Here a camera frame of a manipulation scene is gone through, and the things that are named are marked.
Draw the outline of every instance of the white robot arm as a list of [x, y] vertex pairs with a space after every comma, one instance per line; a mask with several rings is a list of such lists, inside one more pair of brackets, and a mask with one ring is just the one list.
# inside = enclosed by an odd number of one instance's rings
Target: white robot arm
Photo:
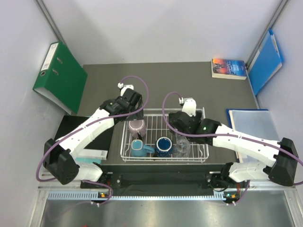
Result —
[[281, 141], [273, 141], [250, 136], [235, 131], [217, 121], [201, 119], [202, 113], [196, 111], [196, 102], [193, 98], [182, 98], [179, 99], [179, 102], [183, 106], [182, 111], [169, 113], [170, 125], [179, 132], [203, 135], [231, 135], [187, 137], [189, 141], [227, 148], [258, 160], [258, 162], [225, 164], [221, 171], [220, 179], [225, 181], [226, 185], [245, 180], [271, 180], [283, 186], [292, 186], [294, 184], [297, 161], [275, 148], [264, 145], [269, 144], [283, 148], [298, 156], [294, 143], [290, 139], [283, 138]]
[[[142, 105], [142, 95], [135, 92], [132, 85], [118, 84], [118, 87], [120, 88], [120, 96], [118, 98], [105, 101], [83, 124], [62, 137], [68, 138], [56, 146], [45, 159], [44, 167], [62, 184], [67, 184], [72, 180], [96, 182], [101, 177], [102, 170], [98, 164], [81, 163], [75, 161], [75, 159], [98, 135], [113, 127], [119, 121], [124, 121], [126, 116], [121, 117], [121, 114], [133, 112]], [[141, 118], [143, 118], [143, 113], [139, 112], [138, 114], [130, 115], [127, 119]], [[45, 143], [45, 152], [55, 142], [53, 139], [48, 140]]]

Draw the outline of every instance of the gray table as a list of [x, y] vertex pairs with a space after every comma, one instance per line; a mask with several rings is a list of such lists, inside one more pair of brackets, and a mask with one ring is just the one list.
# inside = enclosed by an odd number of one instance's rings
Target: gray table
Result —
[[[161, 108], [165, 95], [170, 91], [178, 91], [183, 97], [193, 97], [197, 108], [205, 108], [206, 117], [224, 124], [227, 124], [227, 108], [257, 108], [248, 80], [212, 78], [210, 62], [84, 65], [84, 69], [88, 79], [79, 116], [89, 116], [105, 100], [117, 97], [117, 84], [128, 75], [140, 76], [148, 84], [150, 100], [147, 108]], [[126, 83], [133, 84], [143, 96], [146, 94], [140, 81], [129, 79]], [[166, 108], [179, 108], [177, 97], [170, 98]], [[108, 160], [103, 164], [125, 164], [120, 157], [122, 128], [122, 123], [115, 126]], [[210, 147], [209, 153], [206, 164], [236, 160], [235, 153], [227, 149]]]

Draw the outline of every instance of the glass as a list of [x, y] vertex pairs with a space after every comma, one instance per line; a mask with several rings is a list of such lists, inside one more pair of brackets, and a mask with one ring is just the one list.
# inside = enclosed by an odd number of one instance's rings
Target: glass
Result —
[[176, 135], [177, 142], [174, 146], [175, 157], [188, 157], [190, 153], [190, 143], [184, 136]]

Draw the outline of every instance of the dish rack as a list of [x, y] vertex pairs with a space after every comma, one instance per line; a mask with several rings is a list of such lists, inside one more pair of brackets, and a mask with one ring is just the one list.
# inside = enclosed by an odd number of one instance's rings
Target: dish rack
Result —
[[[168, 116], [170, 112], [177, 112], [181, 109], [165, 109], [165, 116]], [[205, 112], [203, 109], [197, 109], [202, 111], [202, 117], [205, 118]], [[173, 145], [176, 144], [176, 135], [172, 134], [167, 127], [162, 117], [161, 109], [144, 109], [144, 120], [147, 126], [146, 135], [143, 137], [143, 142], [147, 146], [155, 148], [157, 139], [162, 136], [166, 136], [171, 139]], [[172, 154], [170, 157], [153, 157], [153, 154], [148, 154], [147, 157], [133, 157], [131, 155], [131, 144], [135, 140], [131, 136], [128, 130], [128, 121], [124, 122], [123, 135], [121, 141], [121, 158], [126, 161], [155, 161], [155, 162], [205, 162], [209, 157], [208, 146], [191, 142], [191, 151], [188, 157], [174, 157]]]

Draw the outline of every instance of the binder label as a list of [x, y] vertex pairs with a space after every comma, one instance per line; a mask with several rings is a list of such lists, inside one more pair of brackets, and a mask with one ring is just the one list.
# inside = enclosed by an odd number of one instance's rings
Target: binder label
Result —
[[58, 46], [59, 43], [56, 43], [56, 44], [52, 44], [48, 50], [48, 53], [46, 55], [46, 58], [44, 60], [44, 63], [42, 65], [42, 68], [41, 68], [41, 71], [43, 70], [48, 70], [49, 69], [49, 66], [53, 60], [53, 56], [57, 50], [57, 46]]

